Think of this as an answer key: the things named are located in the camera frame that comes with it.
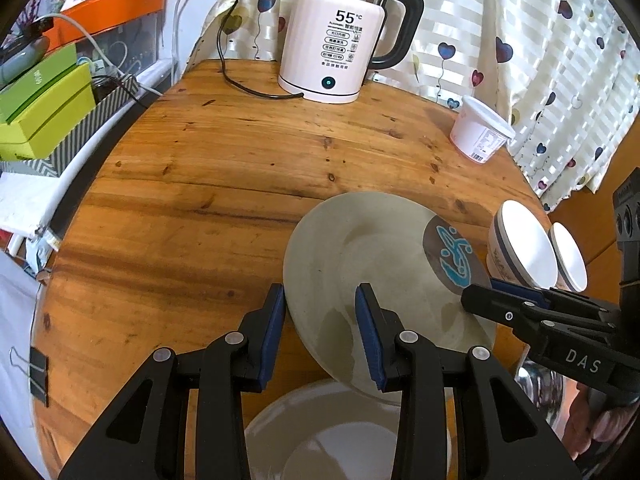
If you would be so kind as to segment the person's right hand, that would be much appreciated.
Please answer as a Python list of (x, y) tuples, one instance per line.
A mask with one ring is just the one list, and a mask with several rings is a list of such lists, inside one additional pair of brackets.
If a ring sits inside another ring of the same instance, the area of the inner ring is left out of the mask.
[(593, 441), (614, 441), (638, 410), (639, 402), (597, 414), (588, 402), (589, 388), (577, 385), (577, 396), (570, 404), (570, 414), (562, 437), (563, 445), (573, 460), (584, 454)]

